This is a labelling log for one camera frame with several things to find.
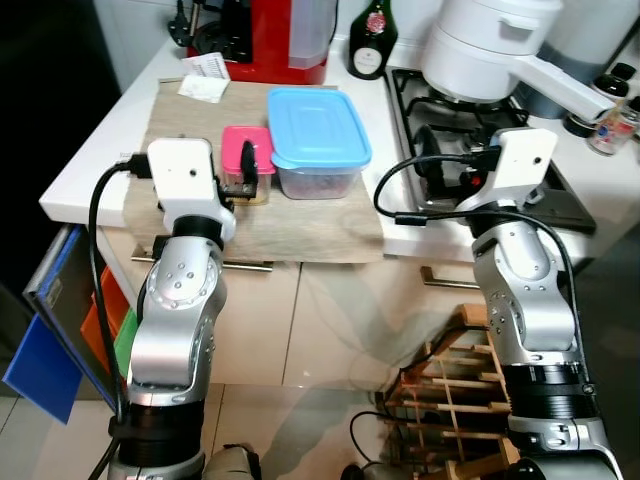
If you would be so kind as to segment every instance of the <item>cabinet handle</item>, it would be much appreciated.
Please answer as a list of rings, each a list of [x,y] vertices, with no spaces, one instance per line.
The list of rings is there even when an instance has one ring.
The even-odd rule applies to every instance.
[[[433,276],[433,269],[431,267],[420,268],[420,274],[422,275],[422,283],[424,285],[429,285],[432,287],[464,288],[467,290],[480,290],[480,287],[478,286],[477,283],[435,278]]]
[[[151,255],[146,253],[142,247],[137,247],[131,254],[133,262],[153,263]],[[222,268],[228,270],[245,270],[248,272],[273,272],[273,262],[222,262]]]

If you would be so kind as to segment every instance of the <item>blue plastic container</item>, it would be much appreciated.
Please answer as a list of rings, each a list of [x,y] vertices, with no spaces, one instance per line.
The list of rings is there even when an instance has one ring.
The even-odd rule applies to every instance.
[[[296,200],[342,198],[371,161],[360,117],[343,92],[275,88],[269,130],[284,194]]]

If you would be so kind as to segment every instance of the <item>cabinet door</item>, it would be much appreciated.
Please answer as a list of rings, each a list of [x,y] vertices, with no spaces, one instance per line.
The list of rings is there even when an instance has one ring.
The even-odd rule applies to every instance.
[[[383,389],[457,305],[483,303],[479,290],[423,285],[423,265],[473,281],[470,264],[304,264],[284,384]]]
[[[113,252],[105,260],[112,271],[122,272],[118,283],[138,292],[151,264],[131,261],[136,243],[129,232],[102,231]],[[299,275],[300,264],[284,262],[270,273],[224,270],[227,302],[214,330],[212,383],[282,384]]]

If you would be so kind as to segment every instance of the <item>small jar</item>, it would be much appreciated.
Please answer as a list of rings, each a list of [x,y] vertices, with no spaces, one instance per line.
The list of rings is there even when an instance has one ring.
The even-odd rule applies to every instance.
[[[591,149],[600,155],[617,153],[633,137],[640,125],[640,97],[636,97],[604,119],[587,140]]]
[[[264,127],[225,127],[222,132],[222,170],[224,185],[242,185],[244,178],[240,168],[242,146],[245,141],[253,144],[256,167],[258,170],[258,188],[252,199],[234,199],[236,205],[264,205],[269,203],[271,176],[276,167],[271,163],[273,145],[268,128]]]

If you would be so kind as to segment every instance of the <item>wine bottle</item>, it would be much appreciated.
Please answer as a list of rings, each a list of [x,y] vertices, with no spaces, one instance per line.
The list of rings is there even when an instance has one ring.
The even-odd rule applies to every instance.
[[[351,24],[347,70],[364,80],[379,78],[397,39],[391,0],[373,0]]]

